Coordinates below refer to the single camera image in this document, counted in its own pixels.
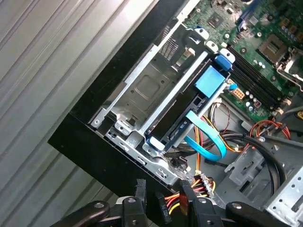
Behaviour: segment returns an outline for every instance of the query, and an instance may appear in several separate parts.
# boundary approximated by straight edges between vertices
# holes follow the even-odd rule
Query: wire bundle
[[[212,186],[212,191],[214,191],[215,189],[215,182],[212,179],[208,179],[211,186]],[[197,195],[198,198],[200,197],[208,197],[206,188],[204,186],[204,184],[202,183],[201,179],[196,180],[191,187],[193,188],[195,194]],[[166,200],[166,206],[169,210],[169,214],[172,213],[172,211],[180,206],[180,202],[179,202],[179,198],[180,198],[180,193],[176,193],[174,195],[171,195],[169,197],[165,197],[164,199]]]
[[[259,137],[261,136],[266,130],[268,130],[268,126],[275,126],[276,129],[281,129],[282,133],[285,135],[286,138],[288,138],[290,140],[290,131],[289,129],[286,127],[286,125],[284,125],[281,122],[274,122],[274,121],[270,121],[270,120],[262,120],[257,122],[256,124],[254,124],[252,126],[252,128],[250,129],[250,136],[252,136],[252,133],[254,131],[254,129],[257,127],[256,130],[256,136]]]

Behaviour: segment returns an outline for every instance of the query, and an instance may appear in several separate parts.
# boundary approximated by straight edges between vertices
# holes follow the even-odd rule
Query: black wire
[[[276,159],[276,157],[262,144],[260,144],[255,139],[242,134],[227,134],[223,135],[223,137],[234,139],[234,140],[243,140],[244,142],[253,145],[263,156],[266,161],[270,178],[272,184],[272,195],[278,190],[278,188],[282,185],[283,182],[287,179],[286,171],[284,170],[282,164]]]

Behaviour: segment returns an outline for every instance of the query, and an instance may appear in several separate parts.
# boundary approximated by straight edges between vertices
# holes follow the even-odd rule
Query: gray wall
[[[0,226],[115,196],[46,141],[156,0],[0,0]]]

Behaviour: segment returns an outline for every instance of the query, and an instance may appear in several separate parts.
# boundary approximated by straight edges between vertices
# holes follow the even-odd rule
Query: blue drive bracket
[[[197,80],[195,87],[210,98],[218,87],[224,82],[224,80],[225,78],[221,75],[221,73],[219,73],[213,66],[209,66]]]
[[[228,71],[232,69],[232,63],[223,55],[219,54],[214,58],[214,61],[218,63],[224,71]]]
[[[186,117],[214,142],[214,144],[220,151],[220,155],[214,155],[208,150],[205,150],[189,136],[186,136],[184,138],[184,141],[194,150],[204,156],[206,159],[218,161],[219,159],[223,158],[226,154],[226,147],[222,139],[219,137],[219,132],[217,132],[217,130],[213,129],[211,126],[202,121],[193,111],[189,111]]]

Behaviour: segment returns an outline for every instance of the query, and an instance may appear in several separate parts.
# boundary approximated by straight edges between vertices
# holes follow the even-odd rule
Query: red wire
[[[202,189],[204,189],[205,187],[203,186],[203,187],[200,187],[200,188],[195,188],[194,189],[194,191],[200,191],[200,190],[202,190]],[[174,197],[174,198],[171,198],[169,201],[168,201],[168,203],[166,204],[166,206],[167,207],[169,207],[171,204],[172,204],[172,202],[174,201],[174,200],[176,200],[177,198],[179,198],[180,196],[176,196],[176,197]]]
[[[202,190],[202,189],[204,189],[204,188],[205,188],[205,187],[195,188],[194,191],[197,191],[197,190],[199,191],[199,190]]]
[[[171,203],[172,203],[174,200],[176,200],[177,198],[179,198],[179,196],[174,197],[174,198],[171,198],[171,199],[168,201],[168,203],[166,204],[166,206],[169,207],[169,206],[171,205]]]

